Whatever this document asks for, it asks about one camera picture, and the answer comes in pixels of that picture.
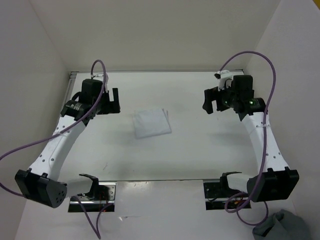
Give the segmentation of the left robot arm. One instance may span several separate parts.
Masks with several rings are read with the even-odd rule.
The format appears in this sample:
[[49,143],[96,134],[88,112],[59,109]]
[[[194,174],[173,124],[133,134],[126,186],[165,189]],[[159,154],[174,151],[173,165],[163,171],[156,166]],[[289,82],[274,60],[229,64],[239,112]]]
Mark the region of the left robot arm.
[[96,115],[118,114],[121,111],[119,90],[109,91],[97,79],[85,79],[81,91],[67,101],[52,139],[28,170],[19,170],[14,179],[24,198],[49,206],[59,207],[64,199],[85,196],[94,200],[99,196],[99,179],[82,173],[80,179],[60,182],[62,166],[76,139]]

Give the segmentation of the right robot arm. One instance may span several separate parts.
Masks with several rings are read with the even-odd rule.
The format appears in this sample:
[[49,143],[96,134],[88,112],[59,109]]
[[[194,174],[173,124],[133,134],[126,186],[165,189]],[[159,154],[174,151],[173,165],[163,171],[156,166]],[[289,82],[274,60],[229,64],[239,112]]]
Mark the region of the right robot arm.
[[271,129],[265,101],[254,96],[253,77],[233,74],[227,70],[214,75],[218,86],[204,91],[202,108],[208,113],[216,110],[234,110],[244,125],[258,165],[258,174],[250,176],[241,172],[223,173],[220,193],[229,197],[236,191],[247,194],[253,202],[286,200],[297,185],[300,176],[290,169],[283,158]]

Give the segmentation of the white skirt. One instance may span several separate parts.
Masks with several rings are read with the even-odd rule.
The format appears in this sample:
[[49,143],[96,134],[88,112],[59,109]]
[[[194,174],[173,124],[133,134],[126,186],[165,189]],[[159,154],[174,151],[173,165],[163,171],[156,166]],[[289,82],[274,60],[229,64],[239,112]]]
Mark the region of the white skirt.
[[163,108],[135,111],[132,121],[136,139],[172,133],[168,111]]

